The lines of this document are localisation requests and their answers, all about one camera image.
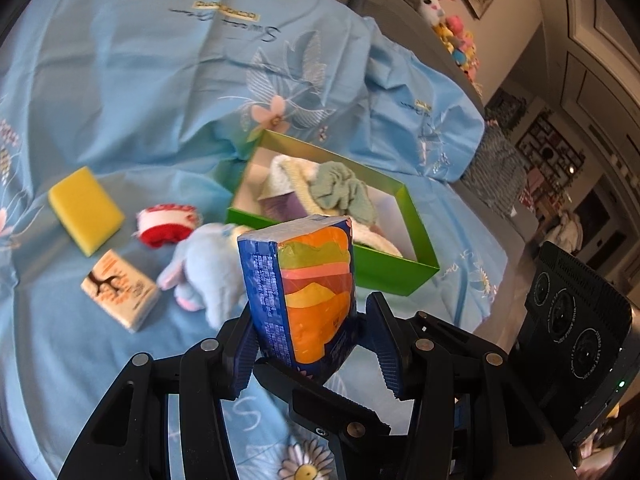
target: open cardboard box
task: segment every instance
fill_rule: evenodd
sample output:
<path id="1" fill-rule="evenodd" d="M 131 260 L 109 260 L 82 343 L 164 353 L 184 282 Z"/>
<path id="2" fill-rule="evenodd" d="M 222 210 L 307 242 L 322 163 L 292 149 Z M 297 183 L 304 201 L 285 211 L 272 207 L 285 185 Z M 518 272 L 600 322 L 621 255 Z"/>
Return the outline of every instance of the open cardboard box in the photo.
<path id="1" fill-rule="evenodd" d="M 354 244 L 357 285 L 408 296 L 440 270 L 429 235 L 402 182 L 302 140 L 268 130 L 263 131 L 255 143 L 226 213 L 227 222 L 254 229 L 278 223 L 262 216 L 257 199 L 269 174 L 271 160 L 279 154 L 306 158 L 319 164 L 331 160 L 341 162 L 367 184 L 369 198 L 378 210 L 379 227 L 404 257 Z"/>

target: yellow sponge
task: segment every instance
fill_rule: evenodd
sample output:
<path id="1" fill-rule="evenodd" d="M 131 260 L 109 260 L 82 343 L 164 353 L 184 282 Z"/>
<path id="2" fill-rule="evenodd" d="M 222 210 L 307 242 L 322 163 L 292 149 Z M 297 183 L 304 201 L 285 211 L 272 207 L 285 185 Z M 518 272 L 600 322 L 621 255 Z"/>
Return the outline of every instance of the yellow sponge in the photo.
<path id="1" fill-rule="evenodd" d="M 86 167 L 53 186 L 49 203 L 85 256 L 94 254 L 124 222 L 122 211 Z"/>

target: plush elephant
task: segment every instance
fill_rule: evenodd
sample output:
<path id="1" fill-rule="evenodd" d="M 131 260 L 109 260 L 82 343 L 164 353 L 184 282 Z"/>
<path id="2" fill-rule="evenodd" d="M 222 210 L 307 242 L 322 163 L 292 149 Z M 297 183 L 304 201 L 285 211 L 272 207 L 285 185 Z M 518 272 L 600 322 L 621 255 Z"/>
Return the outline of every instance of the plush elephant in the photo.
<path id="1" fill-rule="evenodd" d="M 205 224 L 175 247 L 171 263 L 158 276 L 162 290 L 175 287 L 185 310 L 206 309 L 209 325 L 218 330 L 245 296 L 238 236 L 249 230 L 234 224 Z"/>

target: camera lens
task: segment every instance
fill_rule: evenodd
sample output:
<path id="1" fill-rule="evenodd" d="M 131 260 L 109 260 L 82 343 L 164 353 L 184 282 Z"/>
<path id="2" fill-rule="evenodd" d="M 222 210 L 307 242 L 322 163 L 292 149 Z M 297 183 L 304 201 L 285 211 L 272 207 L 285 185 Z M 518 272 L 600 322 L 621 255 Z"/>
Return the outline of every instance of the camera lens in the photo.
<path id="1" fill-rule="evenodd" d="M 549 310 L 548 330 L 557 343 L 564 341 L 574 325 L 575 300 L 564 288 L 558 292 Z"/>
<path id="2" fill-rule="evenodd" d="M 549 275 L 543 272 L 538 276 L 536 285 L 533 288 L 533 300 L 537 306 L 542 305 L 546 301 L 546 297 L 549 295 Z"/>
<path id="3" fill-rule="evenodd" d="M 585 379 L 595 370 L 600 360 L 600 334 L 593 328 L 584 330 L 574 344 L 571 371 L 578 379 Z"/>

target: green box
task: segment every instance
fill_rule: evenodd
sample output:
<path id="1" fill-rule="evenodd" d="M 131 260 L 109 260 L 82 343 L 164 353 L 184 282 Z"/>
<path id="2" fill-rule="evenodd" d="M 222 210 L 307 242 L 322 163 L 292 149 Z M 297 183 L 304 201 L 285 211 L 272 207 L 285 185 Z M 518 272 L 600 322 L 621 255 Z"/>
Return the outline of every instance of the green box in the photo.
<path id="1" fill-rule="evenodd" d="M 422 224 L 414 202 L 411 200 L 408 189 L 402 182 L 302 140 L 268 130 L 263 131 L 254 145 L 252 156 L 242 174 L 241 184 L 236 189 L 231 206 L 226 212 L 227 222 L 247 225 L 254 229 L 262 229 L 278 223 L 257 214 L 255 211 L 250 212 L 238 207 L 239 202 L 245 201 L 244 203 L 247 203 L 247 200 L 250 201 L 250 195 L 258 196 L 259 190 L 251 190 L 249 181 L 253 181 L 255 176 L 259 176 L 258 172 L 264 169 L 264 165 L 256 162 L 258 156 L 268 158 L 270 152 L 306 158 L 319 164 L 329 161 L 341 162 L 369 187 L 395 199 L 397 208 L 395 204 L 392 204 L 391 207 L 399 211 L 401 220 L 404 221 L 410 240 L 410 242 L 407 240 L 407 243 L 410 243 L 416 261 L 391 256 L 354 244 L 355 277 L 358 286 L 408 296 L 440 270 L 429 235 Z M 247 180 L 247 184 L 244 186 L 242 183 L 245 180 Z"/>

